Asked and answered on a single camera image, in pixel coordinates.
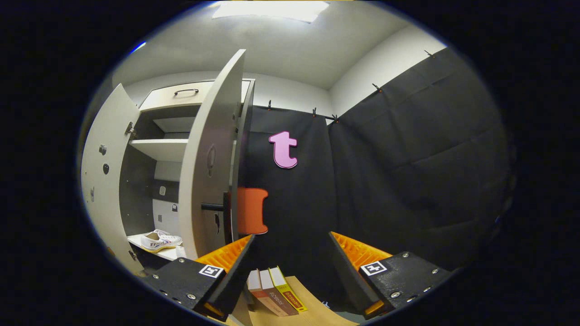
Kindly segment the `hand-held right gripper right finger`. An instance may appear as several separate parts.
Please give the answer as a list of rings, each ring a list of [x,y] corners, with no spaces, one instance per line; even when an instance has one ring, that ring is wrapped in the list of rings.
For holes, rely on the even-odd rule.
[[[340,281],[366,320],[404,309],[453,275],[407,250],[390,254],[333,231],[328,236]]]

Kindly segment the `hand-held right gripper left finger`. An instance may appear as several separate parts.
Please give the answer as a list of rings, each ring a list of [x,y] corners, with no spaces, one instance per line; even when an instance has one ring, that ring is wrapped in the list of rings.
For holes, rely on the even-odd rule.
[[[142,281],[176,305],[226,321],[244,291],[255,239],[247,235],[196,260],[178,257]]]

